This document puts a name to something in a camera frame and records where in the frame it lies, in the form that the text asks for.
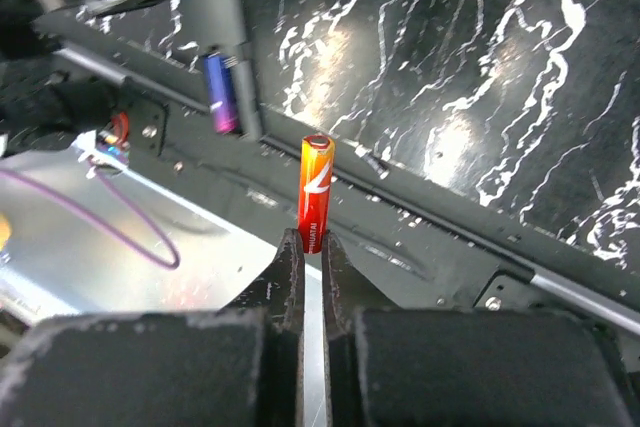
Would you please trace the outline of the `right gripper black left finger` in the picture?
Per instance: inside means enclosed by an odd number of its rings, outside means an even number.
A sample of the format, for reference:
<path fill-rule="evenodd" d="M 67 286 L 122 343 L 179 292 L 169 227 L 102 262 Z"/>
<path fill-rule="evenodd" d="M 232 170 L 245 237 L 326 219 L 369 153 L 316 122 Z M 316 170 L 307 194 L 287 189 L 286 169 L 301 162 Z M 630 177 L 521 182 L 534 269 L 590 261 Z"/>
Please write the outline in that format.
<path fill-rule="evenodd" d="M 58 316 L 1 372 L 5 426 L 299 426 L 305 258 L 288 229 L 220 310 Z"/>

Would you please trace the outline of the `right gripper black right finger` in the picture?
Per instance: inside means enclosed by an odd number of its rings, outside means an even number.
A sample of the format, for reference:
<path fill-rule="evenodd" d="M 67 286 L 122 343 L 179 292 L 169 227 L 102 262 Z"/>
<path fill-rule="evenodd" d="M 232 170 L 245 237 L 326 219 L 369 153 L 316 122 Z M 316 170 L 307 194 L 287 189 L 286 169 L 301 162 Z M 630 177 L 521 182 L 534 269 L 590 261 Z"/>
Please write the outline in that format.
<path fill-rule="evenodd" d="M 322 251 L 331 426 L 635 426 L 613 333 L 560 310 L 403 309 Z"/>

